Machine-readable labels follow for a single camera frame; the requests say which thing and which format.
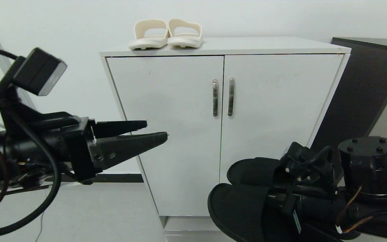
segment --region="cabinet handle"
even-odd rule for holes
[[[228,116],[232,116],[232,109],[234,107],[234,78],[229,79],[229,105],[228,105]]]
[[[213,80],[213,117],[218,116],[218,80]]]

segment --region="screw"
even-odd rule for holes
[[[94,158],[95,160],[97,160],[97,161],[102,161],[102,160],[103,160],[103,157],[102,157],[101,155],[99,155],[99,154],[95,154],[95,155],[93,156],[93,158]]]

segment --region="white slipper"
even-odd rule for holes
[[[182,33],[175,34],[175,29],[178,27],[191,28],[198,32],[197,33]],[[198,48],[203,43],[201,25],[197,23],[189,23],[181,19],[171,19],[168,21],[168,28],[170,38],[168,39],[169,46],[180,46],[180,47],[193,47]]]
[[[163,35],[145,36],[149,29],[165,29]],[[134,27],[135,40],[128,43],[130,49],[161,48],[167,44],[168,26],[163,20],[146,19],[138,21]]]

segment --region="slipper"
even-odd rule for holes
[[[182,33],[175,34],[175,29],[178,27],[190,28],[196,30],[198,33]],[[180,46],[180,47],[193,47],[198,48],[203,43],[203,35],[201,25],[197,23],[189,23],[181,19],[171,19],[168,21],[168,28],[170,38],[168,39],[169,46]]]
[[[281,213],[265,205],[271,187],[219,184],[209,194],[215,225],[237,242],[297,241]]]
[[[149,29],[165,29],[163,35],[145,36]],[[130,49],[161,48],[167,44],[168,26],[163,20],[146,19],[138,21],[134,27],[135,40],[128,43]]]
[[[277,159],[257,157],[237,161],[226,174],[232,184],[252,186],[273,186],[274,184],[291,183],[293,178],[284,171]]]

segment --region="gray floor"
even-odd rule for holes
[[[0,227],[15,222],[44,199],[44,191],[7,196],[0,205]],[[34,242],[40,219],[0,242]],[[144,184],[100,183],[61,188],[43,217],[38,242],[164,242],[160,222]],[[354,242],[387,241],[363,235]]]

